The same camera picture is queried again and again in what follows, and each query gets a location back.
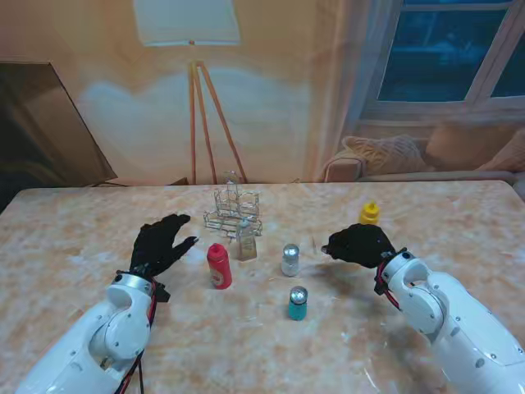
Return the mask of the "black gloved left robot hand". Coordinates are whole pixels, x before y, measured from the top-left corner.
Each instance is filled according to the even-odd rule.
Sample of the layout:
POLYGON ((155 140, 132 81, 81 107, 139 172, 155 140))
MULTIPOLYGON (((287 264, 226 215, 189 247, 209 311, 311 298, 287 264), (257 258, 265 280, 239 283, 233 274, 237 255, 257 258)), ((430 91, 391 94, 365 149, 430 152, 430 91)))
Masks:
POLYGON ((129 272, 156 277, 183 257, 198 241, 190 236, 174 246, 178 231, 190 221, 186 214, 170 214, 153 224, 144 224, 135 239, 129 272))

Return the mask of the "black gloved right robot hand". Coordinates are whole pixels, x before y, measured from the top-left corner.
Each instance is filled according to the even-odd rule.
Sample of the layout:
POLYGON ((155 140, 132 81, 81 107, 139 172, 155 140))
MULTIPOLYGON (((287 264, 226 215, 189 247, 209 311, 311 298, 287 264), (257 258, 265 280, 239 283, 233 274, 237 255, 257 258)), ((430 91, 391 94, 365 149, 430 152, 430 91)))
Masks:
POLYGON ((379 226, 359 223, 330 235, 322 252, 335 260, 365 268, 376 268, 385 258, 396 254, 395 247, 379 226))

